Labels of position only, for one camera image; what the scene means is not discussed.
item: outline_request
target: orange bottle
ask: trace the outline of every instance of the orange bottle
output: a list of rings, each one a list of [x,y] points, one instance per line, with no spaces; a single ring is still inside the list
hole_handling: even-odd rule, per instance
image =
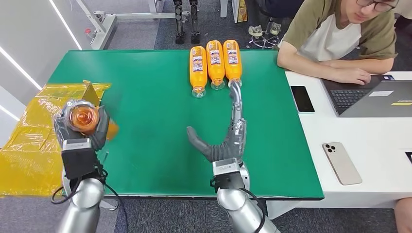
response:
[[[94,133],[99,119],[97,109],[87,105],[75,106],[69,115],[70,124],[86,135]]]
[[[207,72],[212,80],[212,89],[220,90],[224,88],[224,58],[222,44],[217,40],[209,41],[206,45],[207,52]]]
[[[190,84],[193,87],[192,95],[202,98],[206,95],[207,84],[207,57],[206,50],[202,46],[195,46],[190,50],[189,75]]]
[[[70,110],[69,114],[69,123],[76,128],[76,131],[79,131],[85,135],[91,135],[96,131],[99,119],[100,116],[98,107],[93,108],[88,105],[75,106]],[[119,127],[112,119],[110,119],[106,138],[108,140],[113,139],[118,131]]]
[[[223,43],[224,69],[229,80],[227,84],[236,81],[242,86],[240,77],[242,76],[242,62],[240,60],[239,45],[235,40],[226,40]]]

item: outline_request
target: black cable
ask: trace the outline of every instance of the black cable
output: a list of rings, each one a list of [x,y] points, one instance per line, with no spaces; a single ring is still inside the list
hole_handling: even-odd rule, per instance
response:
[[[105,184],[105,185],[106,185],[106,187],[107,187],[108,189],[110,189],[110,191],[112,191],[112,192],[114,193],[114,195],[116,196],[116,198],[119,200],[119,202],[120,202],[120,204],[121,204],[121,208],[123,209],[123,212],[124,212],[124,218],[126,219],[126,232],[129,232],[129,223],[128,223],[128,221],[127,221],[126,208],[124,207],[124,203],[123,203],[121,197],[116,193],[116,191],[115,191],[112,187],[110,187],[108,184]]]
[[[262,220],[260,221],[260,224],[259,224],[258,228],[255,230],[255,233],[259,233],[260,230],[262,230],[263,225],[265,224],[265,220],[266,220],[265,208],[263,207],[262,202],[251,191],[249,191],[245,188],[241,188],[240,190],[242,190],[243,192],[245,192],[245,193],[249,194],[250,196],[252,196],[252,199],[257,201],[257,206],[259,206],[259,208],[262,210]]]
[[[75,186],[73,187],[73,189],[71,190],[71,193],[68,194],[67,197],[65,197],[63,200],[54,200],[54,197],[56,196],[56,194],[57,194],[60,190],[63,189],[63,186],[62,186],[62,187],[58,188],[58,189],[53,193],[53,195],[51,196],[51,200],[50,200],[50,201],[51,201],[53,204],[55,204],[55,205],[59,205],[59,204],[63,204],[64,202],[70,200],[70,199],[77,193],[76,190],[77,190],[77,188],[79,187],[81,180],[82,180],[81,177],[77,179],[76,185],[75,185]]]

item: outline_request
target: gray glove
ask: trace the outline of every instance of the gray glove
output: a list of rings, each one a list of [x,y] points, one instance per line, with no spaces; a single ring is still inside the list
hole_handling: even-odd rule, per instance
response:
[[[69,100],[64,106],[61,112],[59,112],[53,119],[54,131],[56,132],[57,140],[60,143],[60,147],[63,145],[63,141],[67,139],[75,139],[75,138],[85,138],[83,134],[71,129],[68,126],[67,114],[69,109],[73,107],[73,103],[81,102],[82,104],[86,103],[87,105],[91,105],[90,102],[84,100]],[[87,137],[90,138],[92,147],[94,150],[98,151],[106,143],[106,135],[107,129],[109,127],[109,120],[110,117],[107,114],[104,106],[99,108],[99,123],[96,126],[96,131],[92,135],[88,135]]]
[[[218,160],[237,158],[242,163],[246,143],[246,120],[242,117],[242,96],[240,86],[233,82],[230,86],[232,98],[232,119],[224,141],[219,145],[210,145],[202,140],[191,126],[186,128],[189,142],[198,149],[211,163]]]

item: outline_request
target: green table mat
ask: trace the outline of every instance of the green table mat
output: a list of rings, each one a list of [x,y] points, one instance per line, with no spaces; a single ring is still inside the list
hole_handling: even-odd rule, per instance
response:
[[[261,197],[321,199],[319,179],[275,51],[241,52],[244,160]],[[121,195],[212,197],[212,165],[189,143],[193,126],[210,143],[224,139],[229,89],[191,95],[188,50],[69,51],[48,83],[112,83],[102,103],[119,125],[106,143],[107,183]]]

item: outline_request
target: yellow tape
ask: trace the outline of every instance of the yellow tape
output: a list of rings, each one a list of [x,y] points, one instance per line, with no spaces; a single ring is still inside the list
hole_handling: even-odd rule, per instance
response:
[[[93,84],[99,99],[110,87]],[[61,186],[63,163],[53,116],[69,99],[82,99],[85,84],[48,84],[26,107],[0,150],[0,195],[50,196]]]

